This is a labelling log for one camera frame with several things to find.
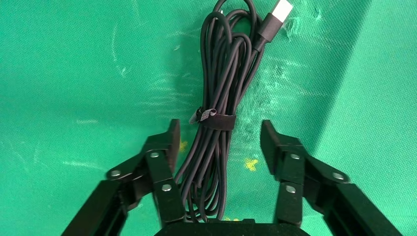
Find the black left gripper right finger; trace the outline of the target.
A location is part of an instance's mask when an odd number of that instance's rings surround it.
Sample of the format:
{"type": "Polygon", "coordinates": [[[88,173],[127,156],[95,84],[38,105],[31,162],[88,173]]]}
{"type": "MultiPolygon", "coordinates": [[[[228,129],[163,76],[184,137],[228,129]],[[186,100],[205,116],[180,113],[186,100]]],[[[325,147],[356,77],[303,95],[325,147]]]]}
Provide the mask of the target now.
{"type": "Polygon", "coordinates": [[[260,146],[280,183],[274,221],[300,230],[302,201],[323,216],[335,236],[399,236],[400,231],[350,182],[347,174],[311,156],[298,138],[261,125],[260,146]]]}

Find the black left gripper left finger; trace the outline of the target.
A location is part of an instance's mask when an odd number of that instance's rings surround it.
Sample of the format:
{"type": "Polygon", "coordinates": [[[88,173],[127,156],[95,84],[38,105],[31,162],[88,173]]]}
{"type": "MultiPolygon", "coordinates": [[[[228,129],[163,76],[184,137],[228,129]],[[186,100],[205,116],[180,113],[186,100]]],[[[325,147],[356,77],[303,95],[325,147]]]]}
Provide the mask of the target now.
{"type": "Polygon", "coordinates": [[[180,125],[148,136],[141,151],[111,168],[62,233],[64,236],[118,236],[141,199],[152,194],[163,227],[185,217],[173,172],[179,152],[180,125]]]}

